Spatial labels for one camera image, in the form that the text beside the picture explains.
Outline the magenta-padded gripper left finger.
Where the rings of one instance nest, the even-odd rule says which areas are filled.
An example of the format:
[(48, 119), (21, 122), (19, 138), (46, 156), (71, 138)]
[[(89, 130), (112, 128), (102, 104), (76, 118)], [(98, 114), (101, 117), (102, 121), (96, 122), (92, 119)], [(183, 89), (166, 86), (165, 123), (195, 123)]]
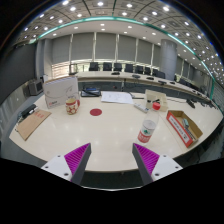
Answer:
[(65, 155), (57, 155), (42, 169), (79, 185), (91, 154), (91, 144), (82, 145)]

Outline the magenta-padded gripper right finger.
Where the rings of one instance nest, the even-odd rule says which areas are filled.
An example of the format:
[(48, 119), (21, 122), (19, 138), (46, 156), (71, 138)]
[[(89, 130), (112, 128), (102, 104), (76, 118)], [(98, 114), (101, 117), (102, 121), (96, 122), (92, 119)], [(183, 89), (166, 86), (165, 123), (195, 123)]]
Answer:
[(182, 169), (182, 167), (168, 155), (158, 155), (136, 143), (133, 144), (132, 154), (136, 160), (144, 185)]

